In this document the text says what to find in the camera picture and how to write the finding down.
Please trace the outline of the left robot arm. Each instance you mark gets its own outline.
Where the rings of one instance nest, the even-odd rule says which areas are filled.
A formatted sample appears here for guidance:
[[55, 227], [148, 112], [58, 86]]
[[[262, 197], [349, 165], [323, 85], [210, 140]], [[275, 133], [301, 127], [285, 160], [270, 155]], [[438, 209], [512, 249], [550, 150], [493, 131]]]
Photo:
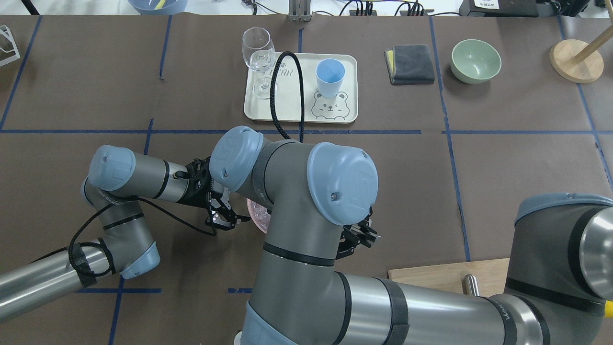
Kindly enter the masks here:
[[191, 225], [191, 229], [207, 236], [250, 220], [232, 209], [230, 191], [213, 180], [209, 159], [180, 165], [126, 147], [101, 146], [91, 160], [81, 194], [95, 213], [68, 245], [1, 275], [2, 322], [108, 276], [133, 279], [156, 268], [160, 255], [142, 203], [174, 220], [178, 217], [156, 205], [155, 199], [206, 210], [204, 227]]

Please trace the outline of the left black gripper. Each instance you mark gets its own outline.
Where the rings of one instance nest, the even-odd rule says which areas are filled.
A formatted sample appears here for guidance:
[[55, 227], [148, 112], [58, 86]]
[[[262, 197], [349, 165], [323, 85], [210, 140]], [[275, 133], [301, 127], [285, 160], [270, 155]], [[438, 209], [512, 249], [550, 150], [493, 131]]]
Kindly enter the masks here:
[[216, 183], [209, 172], [210, 159], [193, 159], [186, 165], [187, 188], [184, 193], [184, 204], [206, 209], [208, 218], [205, 225], [213, 234], [217, 230], [228, 231], [238, 224], [251, 221], [249, 216], [237, 214], [230, 205], [224, 187]]

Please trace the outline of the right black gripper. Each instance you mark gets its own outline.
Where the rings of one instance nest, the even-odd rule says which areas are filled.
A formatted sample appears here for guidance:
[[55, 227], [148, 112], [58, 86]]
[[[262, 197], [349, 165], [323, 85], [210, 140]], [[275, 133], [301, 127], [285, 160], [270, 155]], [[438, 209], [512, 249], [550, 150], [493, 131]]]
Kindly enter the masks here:
[[380, 241], [381, 236], [376, 230], [372, 229], [371, 216], [373, 209], [369, 210], [368, 216], [355, 224], [344, 225], [341, 232], [339, 246], [337, 249], [336, 260], [348, 257], [355, 253], [359, 245], [371, 248], [372, 245]]

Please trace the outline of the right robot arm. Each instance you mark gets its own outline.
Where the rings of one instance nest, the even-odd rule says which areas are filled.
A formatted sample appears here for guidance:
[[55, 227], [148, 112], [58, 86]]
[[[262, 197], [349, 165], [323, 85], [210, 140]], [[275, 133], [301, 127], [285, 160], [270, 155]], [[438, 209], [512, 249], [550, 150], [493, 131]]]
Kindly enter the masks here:
[[[519, 203], [540, 192], [610, 196], [591, 135], [473, 135], [466, 157], [453, 137], [330, 135], [315, 144], [262, 139], [235, 149], [250, 132], [228, 133], [213, 153], [228, 173], [250, 172], [239, 192], [272, 208], [247, 309], [298, 344], [337, 344], [357, 332], [352, 311], [368, 312], [382, 344], [390, 307], [380, 278], [390, 269], [508, 257]], [[338, 185], [324, 195], [354, 201], [361, 218], [374, 208], [381, 236], [372, 249], [337, 259], [341, 225], [323, 216], [309, 185]]]

